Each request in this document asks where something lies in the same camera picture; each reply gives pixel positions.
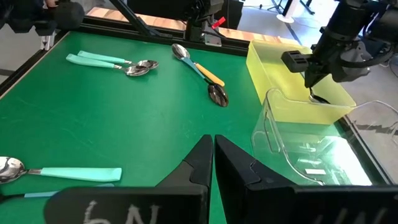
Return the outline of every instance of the spoon with teal handle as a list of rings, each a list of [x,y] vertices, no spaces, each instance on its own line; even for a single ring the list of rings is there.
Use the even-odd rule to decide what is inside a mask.
[[[103,61],[95,60],[95,59],[91,59],[91,58],[85,58],[85,57],[81,57],[81,56],[77,56],[77,55],[73,55],[73,54],[69,54],[67,56],[67,60],[71,63],[75,63],[78,65],[120,69],[120,70],[124,71],[124,73],[126,73],[127,76],[131,76],[131,77],[144,75],[149,71],[149,69],[145,66],[133,65],[131,67],[124,68],[120,65],[115,65],[113,63],[103,62]]]
[[[111,56],[106,56],[106,55],[100,55],[100,54],[93,54],[85,51],[79,51],[77,56],[85,57],[85,58],[91,58],[95,60],[101,60],[103,62],[111,62],[111,63],[120,63],[120,64],[128,64],[128,65],[140,65],[140,66],[145,66],[148,69],[154,69],[156,68],[159,63],[154,60],[141,60],[138,63],[134,63],[129,60],[125,60],[123,58],[117,58],[117,57],[111,57]]]
[[[118,181],[122,168],[41,168],[25,169],[23,163],[15,158],[0,157],[0,184],[18,179],[24,174],[44,175],[76,180],[97,182]]]
[[[95,187],[114,187],[114,184],[100,184]],[[52,197],[59,190],[52,192],[37,192],[37,193],[26,193],[26,194],[13,194],[13,195],[2,195],[0,194],[0,203],[3,203],[6,200],[10,200],[13,198],[35,198],[35,197]]]

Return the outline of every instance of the yellow plastic bin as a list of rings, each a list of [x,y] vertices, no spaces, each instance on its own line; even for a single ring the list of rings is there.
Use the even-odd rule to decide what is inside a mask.
[[[304,78],[300,73],[292,73],[284,65],[282,53],[285,51],[299,50],[303,54],[311,53],[307,47],[300,45],[278,44],[253,40],[249,45],[246,65],[248,66],[250,76],[256,87],[260,102],[266,97],[266,93],[271,88],[278,88],[290,100],[310,101],[310,91],[304,87]],[[326,76],[312,88],[314,94],[328,100],[333,105],[356,106],[355,101],[344,90],[344,88],[333,81],[331,75]],[[319,124],[331,124],[340,119],[344,114],[328,114],[321,109],[308,111],[306,114],[287,111],[286,114],[278,116],[277,121],[307,123],[310,117],[312,121]]]

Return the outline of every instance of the green tabletop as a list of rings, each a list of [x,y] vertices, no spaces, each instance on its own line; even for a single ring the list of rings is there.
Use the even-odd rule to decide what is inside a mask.
[[[157,60],[141,77],[122,71],[75,65],[65,60],[80,50]],[[189,49],[191,58],[226,83],[230,103],[215,105],[207,84],[172,56],[171,46],[69,33],[0,99],[0,155],[27,168],[122,167],[117,186],[155,186],[204,134],[222,134],[252,154],[251,134],[261,104],[246,58]],[[282,154],[267,164],[298,184]],[[3,194],[64,189],[96,182],[26,175],[0,186]],[[44,223],[45,198],[0,204],[2,223]],[[213,174],[210,222],[226,223]]]

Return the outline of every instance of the gray floor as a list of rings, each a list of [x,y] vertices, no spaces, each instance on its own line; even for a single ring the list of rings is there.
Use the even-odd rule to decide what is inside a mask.
[[[112,7],[109,2],[104,0],[96,0],[95,2],[81,0],[80,2],[84,3],[86,11],[94,5]],[[276,19],[277,13],[266,10],[272,5],[271,0],[246,0],[244,4],[239,30],[288,39],[294,38],[287,26]],[[260,4],[264,5],[263,9],[258,8]],[[321,36],[319,28],[327,25],[337,4],[333,0],[313,0],[312,9],[315,11],[313,16],[301,5],[298,6],[294,13],[295,22],[291,27],[303,45],[309,47],[318,41]],[[8,26],[5,26],[0,30],[0,43],[0,68],[16,70],[39,49],[40,38],[34,30],[31,30],[28,34],[17,35]],[[0,83],[6,78],[1,75]],[[398,78],[391,72],[390,68],[375,66],[368,76],[342,85],[357,104],[381,100],[398,109]],[[378,118],[382,115],[376,110],[371,110],[368,113],[370,118]],[[383,157],[388,158],[389,156],[383,153]],[[394,168],[395,162],[390,162],[389,166]]]

